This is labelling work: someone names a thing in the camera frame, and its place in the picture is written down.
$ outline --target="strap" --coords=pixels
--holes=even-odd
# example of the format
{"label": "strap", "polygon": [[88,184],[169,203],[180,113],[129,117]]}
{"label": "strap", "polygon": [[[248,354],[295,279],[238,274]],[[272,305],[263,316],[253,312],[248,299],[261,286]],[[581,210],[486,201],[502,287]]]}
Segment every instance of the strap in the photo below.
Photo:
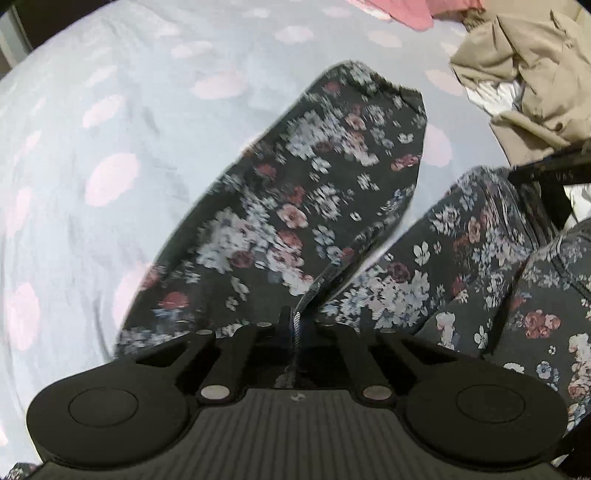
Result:
{"label": "strap", "polygon": [[574,143],[538,162],[515,167],[508,178],[515,186],[534,181],[558,185],[591,183],[591,140]]}

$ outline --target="beige cloth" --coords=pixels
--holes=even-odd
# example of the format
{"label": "beige cloth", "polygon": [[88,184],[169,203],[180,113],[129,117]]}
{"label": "beige cloth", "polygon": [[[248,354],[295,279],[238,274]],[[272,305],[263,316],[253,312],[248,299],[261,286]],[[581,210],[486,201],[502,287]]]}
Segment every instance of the beige cloth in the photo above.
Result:
{"label": "beige cloth", "polygon": [[497,15],[474,29],[450,62],[472,89],[483,80],[522,78],[522,113],[491,120],[509,162],[517,165],[591,137],[590,59],[579,25],[552,11],[548,21]]}

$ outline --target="white fabric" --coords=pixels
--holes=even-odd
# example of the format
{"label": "white fabric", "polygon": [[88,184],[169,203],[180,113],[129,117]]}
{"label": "white fabric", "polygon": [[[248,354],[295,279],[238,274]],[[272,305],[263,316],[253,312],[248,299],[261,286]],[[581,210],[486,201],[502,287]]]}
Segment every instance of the white fabric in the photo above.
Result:
{"label": "white fabric", "polygon": [[518,80],[513,82],[480,82],[476,90],[466,87],[468,99],[485,112],[495,116],[507,110],[514,110],[516,100],[521,98],[523,85]]}
{"label": "white fabric", "polygon": [[573,214],[564,226],[569,229],[591,216],[591,184],[568,185],[564,187],[564,192],[573,207]]}

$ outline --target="light blue bedsheet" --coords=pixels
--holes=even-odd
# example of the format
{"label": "light blue bedsheet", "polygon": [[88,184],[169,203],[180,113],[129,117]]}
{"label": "light blue bedsheet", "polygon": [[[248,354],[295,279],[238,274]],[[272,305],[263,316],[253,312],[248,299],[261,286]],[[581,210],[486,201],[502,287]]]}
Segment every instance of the light blue bedsheet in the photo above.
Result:
{"label": "light blue bedsheet", "polygon": [[109,360],[146,266],[207,186],[323,70],[421,90],[429,126],[404,225],[464,171],[506,165],[448,68],[465,35],[343,0],[119,0],[0,82],[0,474],[37,461],[27,405]]}

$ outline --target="round pad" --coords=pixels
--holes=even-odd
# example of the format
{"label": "round pad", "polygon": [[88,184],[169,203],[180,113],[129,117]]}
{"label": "round pad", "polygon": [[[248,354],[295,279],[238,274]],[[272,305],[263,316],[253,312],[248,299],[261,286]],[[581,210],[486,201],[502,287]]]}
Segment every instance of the round pad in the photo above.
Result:
{"label": "round pad", "polygon": [[536,461],[567,424],[566,405],[551,388],[484,362],[433,367],[409,392],[405,416],[448,460],[499,469]]}
{"label": "round pad", "polygon": [[29,406],[27,427],[44,460],[113,468],[162,452],[188,419],[172,378],[153,367],[116,362],[42,390]]}
{"label": "round pad", "polygon": [[117,388],[94,388],[70,403],[70,415],[87,427],[112,427],[129,420],[138,409],[131,393]]}
{"label": "round pad", "polygon": [[525,410],[521,395],[498,385],[473,385],[456,397],[457,407],[472,420],[505,423],[516,420]]}

